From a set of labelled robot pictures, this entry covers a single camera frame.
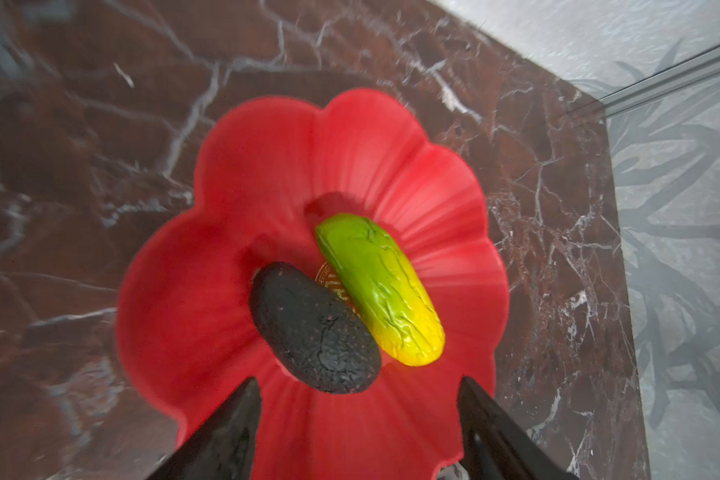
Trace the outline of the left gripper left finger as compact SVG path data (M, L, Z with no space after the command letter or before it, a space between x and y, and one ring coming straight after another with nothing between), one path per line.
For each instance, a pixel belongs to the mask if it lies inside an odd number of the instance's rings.
M249 377L147 479L250 478L261 415L260 388Z

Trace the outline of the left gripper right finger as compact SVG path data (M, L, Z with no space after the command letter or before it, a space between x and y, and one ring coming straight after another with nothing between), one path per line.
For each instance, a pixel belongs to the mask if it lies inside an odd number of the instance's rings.
M469 376L460 380L457 408L464 457L472 479L576 480L556 465Z

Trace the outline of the dark fake avocado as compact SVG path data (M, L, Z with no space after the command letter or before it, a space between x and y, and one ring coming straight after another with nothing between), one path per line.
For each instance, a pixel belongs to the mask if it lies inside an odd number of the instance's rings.
M253 323L286 371L320 392L367 390L382 357L360 317L334 292L296 267L271 263L255 275L249 296Z

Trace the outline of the green yellow fake cucumber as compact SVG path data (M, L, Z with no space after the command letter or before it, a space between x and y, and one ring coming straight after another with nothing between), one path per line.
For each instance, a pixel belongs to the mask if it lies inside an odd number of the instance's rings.
M314 235L387 355L411 367L440 359L444 327L412 263L386 230L369 218L341 213L319 223Z

